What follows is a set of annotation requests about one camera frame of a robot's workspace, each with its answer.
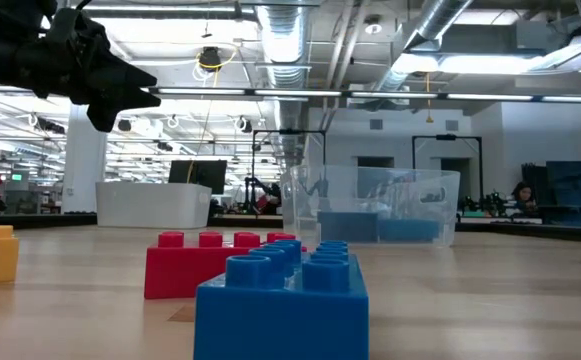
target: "red toy block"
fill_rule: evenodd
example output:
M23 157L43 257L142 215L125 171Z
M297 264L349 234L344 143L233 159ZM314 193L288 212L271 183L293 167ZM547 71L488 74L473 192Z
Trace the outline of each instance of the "red toy block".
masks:
M221 247L223 235L218 232L208 231L199 234L199 247Z
M235 247L260 247L261 237L253 233L235 233L234 234Z
M183 233L177 231L166 231L159 234L159 247L182 247Z
M199 243L216 242L216 234L200 236ZM193 298L197 286L226 271L226 259L247 255L253 247L184 247L183 233L163 233L146 253L146 299Z
M272 232L268 233L268 235L266 236L266 241L268 243L273 243L277 240L295 240L296 238L297 237L292 234Z

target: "black stand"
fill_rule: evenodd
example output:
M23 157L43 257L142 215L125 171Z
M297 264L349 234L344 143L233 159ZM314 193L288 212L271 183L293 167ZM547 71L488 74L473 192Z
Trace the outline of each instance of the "black stand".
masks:
M323 130L254 130L252 132L252 174L250 178L246 178L246 190L245 190L245 207L250 214L257 214L255 211L255 206L257 203L255 188L261 182L257 179L255 175L255 164L254 160L255 154L260 147L257 145L257 135L258 134L279 134L279 135L303 135L303 134L321 134L323 138L323 164L326 164L326 132Z

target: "white column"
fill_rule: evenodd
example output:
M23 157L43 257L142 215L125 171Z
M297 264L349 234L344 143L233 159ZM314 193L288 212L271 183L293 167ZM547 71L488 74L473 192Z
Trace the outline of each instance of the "white column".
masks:
M63 213L97 211L97 182L105 179L108 134L95 130L87 106L72 105L63 179Z

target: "clear plastic bin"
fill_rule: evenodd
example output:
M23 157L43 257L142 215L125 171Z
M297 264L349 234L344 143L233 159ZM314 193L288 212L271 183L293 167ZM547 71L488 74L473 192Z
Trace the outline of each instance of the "clear plastic bin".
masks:
M301 165L289 174L284 227L292 226L304 241L454 242L458 172Z

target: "computer monitor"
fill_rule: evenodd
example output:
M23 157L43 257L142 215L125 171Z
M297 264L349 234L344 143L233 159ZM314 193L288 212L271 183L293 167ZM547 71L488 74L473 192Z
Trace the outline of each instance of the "computer monitor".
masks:
M215 195L223 194L223 186L226 181L226 169L228 162L220 161L173 161L170 166L169 183L188 183L188 171L192 165L190 173L190 183L199 184L212 189Z

